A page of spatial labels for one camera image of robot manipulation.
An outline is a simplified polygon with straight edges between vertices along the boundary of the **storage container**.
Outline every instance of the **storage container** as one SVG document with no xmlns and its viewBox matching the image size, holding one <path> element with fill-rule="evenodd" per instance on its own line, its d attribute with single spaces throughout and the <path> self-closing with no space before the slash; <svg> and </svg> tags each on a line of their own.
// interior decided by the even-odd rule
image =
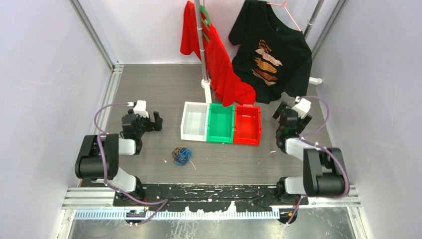
<svg viewBox="0 0 422 239">
<path fill-rule="evenodd" d="M 207 103 L 185 102 L 180 139 L 206 141 L 210 105 Z"/>
<path fill-rule="evenodd" d="M 207 141 L 233 143 L 234 106 L 210 104 L 208 115 Z"/>
<path fill-rule="evenodd" d="M 259 145 L 261 140 L 261 109 L 258 106 L 235 107 L 233 143 Z"/>
</svg>

